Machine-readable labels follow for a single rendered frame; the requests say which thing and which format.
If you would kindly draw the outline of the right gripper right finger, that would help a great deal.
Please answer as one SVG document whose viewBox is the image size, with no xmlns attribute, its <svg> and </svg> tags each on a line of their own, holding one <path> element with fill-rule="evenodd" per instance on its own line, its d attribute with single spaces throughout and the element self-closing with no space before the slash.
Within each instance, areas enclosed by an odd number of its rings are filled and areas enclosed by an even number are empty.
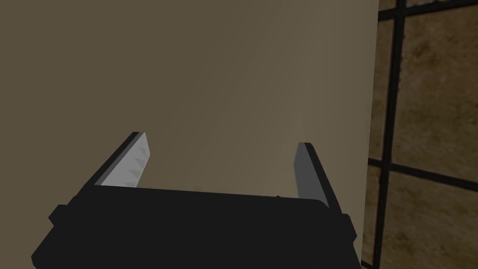
<svg viewBox="0 0 478 269">
<path fill-rule="evenodd" d="M 294 158 L 294 173 L 298 198 L 319 200 L 332 211 L 342 212 L 312 143 L 298 143 Z"/>
</svg>

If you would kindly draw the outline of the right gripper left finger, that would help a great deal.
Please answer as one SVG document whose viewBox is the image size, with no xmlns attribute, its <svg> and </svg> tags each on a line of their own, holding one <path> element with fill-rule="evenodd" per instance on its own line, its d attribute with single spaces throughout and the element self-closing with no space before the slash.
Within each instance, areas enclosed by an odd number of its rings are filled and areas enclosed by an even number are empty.
<svg viewBox="0 0 478 269">
<path fill-rule="evenodd" d="M 89 178 L 85 187 L 94 185 L 136 187 L 150 158 L 144 132 L 132 132 Z"/>
</svg>

